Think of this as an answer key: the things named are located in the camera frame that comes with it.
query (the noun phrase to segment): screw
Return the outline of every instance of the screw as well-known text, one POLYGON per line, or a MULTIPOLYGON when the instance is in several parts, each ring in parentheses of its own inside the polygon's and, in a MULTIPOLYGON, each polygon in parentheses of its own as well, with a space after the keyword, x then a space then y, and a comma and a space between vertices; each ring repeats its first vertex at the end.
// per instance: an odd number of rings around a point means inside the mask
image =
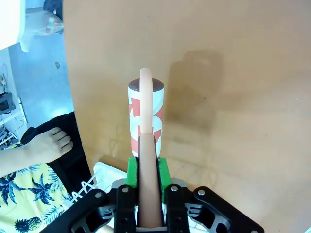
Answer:
POLYGON ((96 198, 100 198, 101 196, 102 196, 102 193, 96 193, 96 194, 95 194, 95 197, 96 197, 96 198))
POLYGON ((172 187, 171 187, 171 190, 172 190, 173 192, 176 192, 176 191, 178 190, 178 188, 177 188, 176 186, 172 186, 172 187))
POLYGON ((205 194, 205 192, 204 192, 204 190, 200 189, 200 190, 198 191, 198 194, 199 194, 200 196, 203 196, 203 195, 205 194))
POLYGON ((123 192, 123 193, 127 193, 127 192, 128 192, 128 188, 123 188, 123 189, 122 189, 122 192, 123 192))

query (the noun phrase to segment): cylindrical can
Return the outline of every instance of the cylindrical can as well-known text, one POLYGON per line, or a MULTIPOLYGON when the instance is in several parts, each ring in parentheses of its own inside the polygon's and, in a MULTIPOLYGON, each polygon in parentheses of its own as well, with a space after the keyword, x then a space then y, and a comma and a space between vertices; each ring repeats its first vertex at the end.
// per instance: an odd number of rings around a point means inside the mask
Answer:
MULTIPOLYGON (((152 128, 155 137, 156 155, 161 152, 164 84, 158 79, 152 79, 152 128)), ((138 157, 138 137, 140 136, 140 95, 139 79, 132 80, 128 85, 128 104, 130 110, 130 132, 132 154, 138 157)))

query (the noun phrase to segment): wooden table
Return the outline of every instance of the wooden table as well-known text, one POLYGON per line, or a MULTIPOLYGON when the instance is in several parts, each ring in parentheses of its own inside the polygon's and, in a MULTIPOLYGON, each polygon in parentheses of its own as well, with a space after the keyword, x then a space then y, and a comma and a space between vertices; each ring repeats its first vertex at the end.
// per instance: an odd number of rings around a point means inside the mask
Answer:
POLYGON ((311 216, 309 1, 64 1, 66 56, 90 168, 131 156, 127 85, 165 84, 161 156, 268 233, 311 216))

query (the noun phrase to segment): plastic bag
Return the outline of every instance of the plastic bag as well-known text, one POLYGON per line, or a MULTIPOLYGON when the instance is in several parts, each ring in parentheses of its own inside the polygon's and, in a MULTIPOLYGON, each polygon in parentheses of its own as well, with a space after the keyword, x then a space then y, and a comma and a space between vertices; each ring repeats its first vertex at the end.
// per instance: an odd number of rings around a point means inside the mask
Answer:
POLYGON ((25 31, 20 40, 23 52, 28 52, 34 35, 51 35, 64 31, 63 21, 50 11, 37 11, 27 14, 25 31))

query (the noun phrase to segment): yellow shirt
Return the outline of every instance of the yellow shirt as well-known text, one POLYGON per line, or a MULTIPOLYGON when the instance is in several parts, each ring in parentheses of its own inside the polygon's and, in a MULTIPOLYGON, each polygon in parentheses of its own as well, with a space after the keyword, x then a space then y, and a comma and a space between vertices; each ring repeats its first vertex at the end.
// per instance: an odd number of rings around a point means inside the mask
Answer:
POLYGON ((70 200, 63 183, 47 164, 37 164, 0 178, 0 233, 38 233, 70 200))

